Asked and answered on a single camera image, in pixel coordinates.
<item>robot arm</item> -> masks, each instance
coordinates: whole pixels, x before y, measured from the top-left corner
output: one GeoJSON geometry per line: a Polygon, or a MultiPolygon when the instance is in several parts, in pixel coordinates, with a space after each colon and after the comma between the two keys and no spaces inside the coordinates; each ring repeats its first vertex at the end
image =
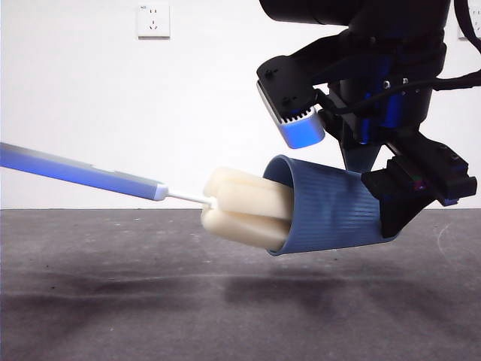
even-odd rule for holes
{"type": "MultiPolygon", "coordinates": [[[[458,22],[481,52],[467,0],[455,0],[458,22]]],[[[348,26],[290,56],[262,64],[258,88],[292,147],[321,141],[324,130],[340,145],[347,170],[380,203],[381,233],[397,235],[425,206],[454,205],[476,193],[468,164],[445,144],[427,139],[419,125],[433,90],[481,85],[481,71],[439,79],[450,0],[261,0],[275,20],[348,26]],[[314,86],[328,84],[329,94],[314,86]],[[313,111],[314,105],[322,110],[313,111]],[[394,153],[371,171],[380,147],[394,153]]]]}

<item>electrical socket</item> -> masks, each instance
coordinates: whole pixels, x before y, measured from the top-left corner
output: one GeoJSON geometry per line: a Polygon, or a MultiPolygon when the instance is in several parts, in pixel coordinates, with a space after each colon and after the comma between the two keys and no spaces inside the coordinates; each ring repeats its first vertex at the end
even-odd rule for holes
{"type": "Polygon", "coordinates": [[[139,4],[137,35],[139,38],[170,38],[171,16],[167,2],[139,4]]]}
{"type": "MultiPolygon", "coordinates": [[[[478,38],[481,38],[481,6],[470,6],[469,14],[471,16],[471,21],[473,23],[474,33],[478,38]]],[[[466,40],[463,31],[458,26],[458,37],[461,40],[466,40]]]]}

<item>blue cup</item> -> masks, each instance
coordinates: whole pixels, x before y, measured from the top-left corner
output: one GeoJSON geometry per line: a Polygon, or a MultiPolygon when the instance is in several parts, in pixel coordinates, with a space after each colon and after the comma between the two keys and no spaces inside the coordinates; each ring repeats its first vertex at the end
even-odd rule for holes
{"type": "Polygon", "coordinates": [[[361,175],[287,156],[276,156],[264,178],[294,189],[294,212],[283,247],[268,252],[332,250],[391,241],[381,235],[379,201],[361,175]]]}

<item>white wall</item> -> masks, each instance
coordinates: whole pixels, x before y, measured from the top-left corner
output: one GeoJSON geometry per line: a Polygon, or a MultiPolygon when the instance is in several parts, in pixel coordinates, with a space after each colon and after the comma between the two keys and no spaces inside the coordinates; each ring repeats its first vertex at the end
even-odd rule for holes
{"type": "MultiPolygon", "coordinates": [[[[336,141],[289,150],[257,93],[256,69],[338,33],[277,23],[258,0],[171,0],[171,40],[139,41],[135,0],[2,1],[2,141],[199,193],[228,165],[261,174],[279,153],[337,167],[336,141]]],[[[481,58],[451,16],[444,76],[481,58]]],[[[481,179],[481,89],[434,94],[422,125],[481,179]]],[[[377,168],[390,157],[383,152],[377,168]]],[[[481,196],[461,202],[481,207],[481,196]]],[[[3,208],[182,208],[2,169],[3,208]]]]}

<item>gray carpet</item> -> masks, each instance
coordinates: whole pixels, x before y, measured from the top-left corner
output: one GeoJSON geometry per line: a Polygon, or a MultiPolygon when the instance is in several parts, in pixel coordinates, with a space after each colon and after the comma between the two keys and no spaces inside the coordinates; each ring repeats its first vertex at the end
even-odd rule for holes
{"type": "Polygon", "coordinates": [[[481,210],[277,258],[199,211],[3,211],[2,356],[480,360],[481,210]]]}

